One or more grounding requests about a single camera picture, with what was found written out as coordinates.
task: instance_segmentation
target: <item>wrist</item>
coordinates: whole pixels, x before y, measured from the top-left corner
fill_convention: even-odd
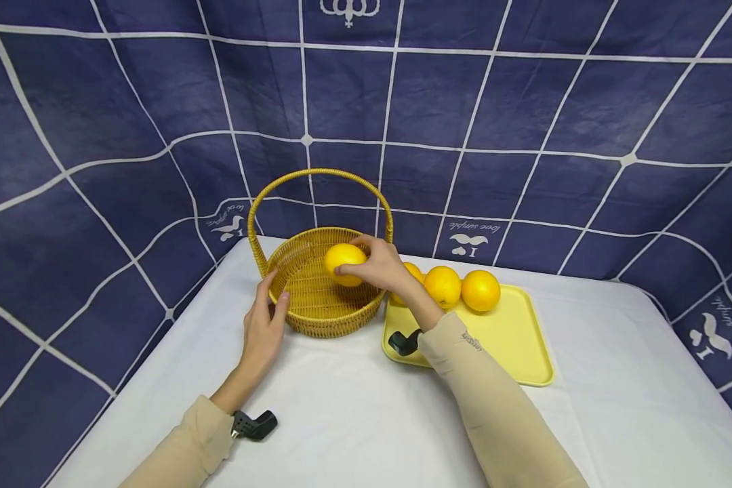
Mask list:
[[[246,404],[252,392],[263,379],[263,373],[239,363],[210,398],[211,402],[228,415],[233,415]]]
[[[407,301],[407,298],[418,293],[426,293],[426,288],[423,286],[423,283],[408,272],[406,276],[398,278],[395,283],[391,292],[397,294],[404,302]]]

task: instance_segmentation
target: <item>wicker basket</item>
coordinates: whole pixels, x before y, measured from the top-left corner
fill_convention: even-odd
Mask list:
[[[279,294],[283,290],[288,291],[290,309],[287,323],[290,327],[314,338],[338,338],[355,332],[371,320],[385,296],[385,291],[368,283],[352,288],[342,287],[325,274],[322,258],[329,247],[349,242],[361,233],[344,227],[307,230],[282,243],[268,261],[255,233],[255,212],[263,198],[285,181],[309,175],[341,176],[366,186],[385,209],[385,240],[388,242],[393,240],[393,217],[387,200],[374,185],[346,171],[325,168],[304,169],[282,176],[265,187],[249,209],[247,236],[260,276],[265,277],[274,268],[279,268],[268,291],[272,302],[277,303]]]

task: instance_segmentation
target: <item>human hand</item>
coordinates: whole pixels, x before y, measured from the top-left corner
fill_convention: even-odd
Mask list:
[[[401,261],[396,246],[380,238],[361,235],[350,241],[351,245],[366,246],[369,256],[361,265],[341,265],[335,269],[337,275],[352,275],[361,278],[377,288],[400,293],[408,283],[417,282]]]
[[[290,296],[287,292],[282,293],[272,317],[268,308],[268,288],[276,275],[277,270],[274,270],[258,284],[252,308],[244,316],[244,345],[239,365],[211,396],[212,403],[228,415],[241,410],[274,364],[282,345]]]
[[[358,236],[350,243],[366,246],[369,258],[362,265],[341,265],[336,268],[335,273],[361,278],[377,288],[399,295],[421,330],[428,332],[433,329],[445,314],[444,310],[439,308],[439,304],[423,288],[423,283],[413,277],[404,266],[396,246],[367,235]]]
[[[279,296],[273,317],[268,309],[268,288],[277,272],[275,269],[268,273],[258,283],[255,302],[244,315],[244,347],[239,367],[254,370],[260,377],[268,373],[277,358],[285,334],[285,317],[290,307],[290,294],[284,292]]]

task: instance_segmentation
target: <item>white tablecloth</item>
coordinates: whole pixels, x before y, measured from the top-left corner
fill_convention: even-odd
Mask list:
[[[260,238],[267,253],[282,242]],[[422,271],[447,264],[407,257]],[[556,368],[525,387],[595,487],[732,487],[732,412],[638,289],[496,268],[529,292]],[[237,363],[259,281],[247,240],[84,438],[50,487],[113,488]],[[431,370],[382,352],[383,313],[336,340],[286,336],[245,410],[270,409],[267,441],[237,441],[208,488],[485,487],[452,396]]]

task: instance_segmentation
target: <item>beige long sleeve shirt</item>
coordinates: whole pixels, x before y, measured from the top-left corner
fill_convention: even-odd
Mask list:
[[[453,391],[491,488],[587,488],[529,397],[457,315],[445,315],[419,345]],[[199,488],[228,457],[232,423],[199,396],[120,488]]]

